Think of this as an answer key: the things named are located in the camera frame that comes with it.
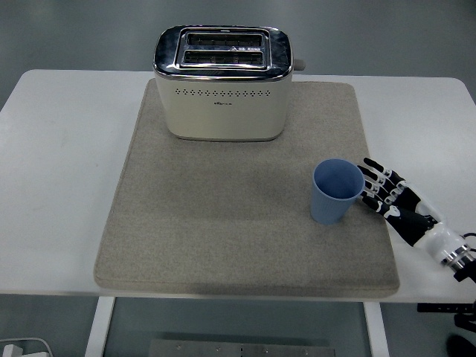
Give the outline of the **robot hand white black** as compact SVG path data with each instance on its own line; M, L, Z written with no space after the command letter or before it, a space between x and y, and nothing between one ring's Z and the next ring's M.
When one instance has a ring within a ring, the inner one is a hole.
M469 256L461 235L451 230L437 210L396 171L365 158L361 199L412 247L421 248L443 266L456 266Z

